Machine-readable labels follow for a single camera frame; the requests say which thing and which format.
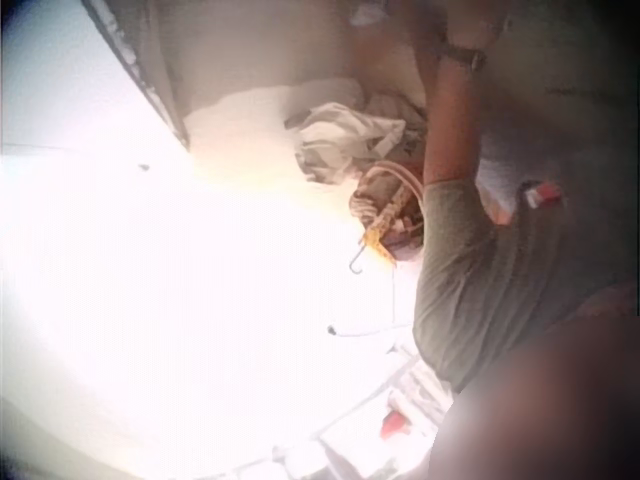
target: white wall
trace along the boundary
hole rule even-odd
[[[69,149],[113,164],[176,168],[184,149],[166,135],[81,2],[25,4],[2,39],[5,148]]]
[[[78,1],[26,11],[3,62],[3,396],[25,417],[111,467],[199,477],[303,438],[385,376],[392,338],[326,334],[390,320],[389,272],[347,269],[353,222],[183,175]],[[236,144],[265,148],[235,159],[282,162],[292,185],[287,96],[265,98],[258,138],[233,117]]]
[[[348,76],[349,3],[158,0],[163,51],[183,110],[251,89]]]
[[[58,340],[69,332],[60,322],[74,328],[74,313],[92,301],[81,285],[100,276],[88,270],[80,284],[67,283],[64,290],[65,278],[78,273],[74,255],[83,255],[82,240],[75,246],[66,241],[79,230],[91,231],[83,221],[96,213],[91,205],[97,198],[117,217],[118,209],[130,209],[141,178],[162,184],[188,171],[190,162],[79,0],[24,3],[31,5],[13,19],[2,42],[2,395],[34,423],[34,431],[42,429],[70,451],[151,475],[157,459],[150,460],[141,430],[76,374],[81,365],[65,365],[69,357]],[[151,170],[143,173],[138,164]],[[91,327],[91,317],[82,320],[99,329]],[[90,341],[74,341],[98,353]],[[100,472],[110,472],[97,463],[80,462],[74,470],[64,461],[49,462],[55,450],[34,456],[19,448],[24,441],[3,429],[14,455],[51,473],[101,478]]]

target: white surface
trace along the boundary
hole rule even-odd
[[[281,123],[349,82],[230,98],[224,130],[201,113],[198,183],[79,2],[31,8],[3,38],[3,395],[92,458],[189,478],[373,389],[393,339],[325,332],[388,322],[390,275],[348,271],[360,228],[297,181]]]

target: blurred object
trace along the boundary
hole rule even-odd
[[[410,429],[409,420],[396,410],[391,410],[382,421],[380,429],[380,438],[387,440],[396,433],[406,432]]]
[[[416,162],[412,170],[418,171],[418,165]],[[349,209],[366,229],[361,245],[374,248],[392,264],[420,254],[424,237],[422,183],[409,168],[391,161],[374,164],[351,196]]]
[[[289,480],[289,475],[282,465],[265,462],[242,471],[240,480]]]
[[[315,477],[327,469],[329,460],[324,448],[317,442],[305,442],[287,452],[284,466],[294,480]]]
[[[360,257],[365,247],[371,248],[383,260],[386,260],[387,262],[391,263],[391,265],[395,266],[396,259],[380,243],[380,239],[386,235],[386,233],[389,231],[389,228],[391,227],[391,223],[396,219],[398,214],[407,205],[410,199],[411,190],[409,190],[404,185],[400,185],[396,193],[391,198],[391,201],[384,207],[382,212],[380,212],[380,215],[378,215],[373,220],[371,225],[369,225],[367,227],[367,230],[364,232],[364,235],[360,240],[360,245],[362,246],[362,248],[349,264],[349,268],[353,273],[361,273],[361,271],[354,269],[353,265],[358,257]]]
[[[389,0],[369,0],[362,2],[349,19],[349,23],[354,27],[364,27],[386,20],[388,18],[388,3]]]

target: watch strap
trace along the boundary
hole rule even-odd
[[[440,53],[452,60],[467,65],[473,72],[480,71],[487,62],[487,54],[482,50],[458,47],[446,42],[442,44]]]

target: man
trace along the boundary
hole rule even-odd
[[[474,184],[477,66],[506,11],[473,6],[448,12],[430,108],[414,326],[425,361],[455,391],[469,387],[426,478],[640,478],[635,152],[563,159],[559,189],[534,179],[510,225],[493,225]]]
[[[414,336],[424,360],[460,392],[576,311],[635,314],[637,162],[621,146],[588,146],[558,161],[557,185],[532,178],[517,189],[511,223],[494,225],[474,182],[478,78],[506,5],[455,5],[429,109]]]

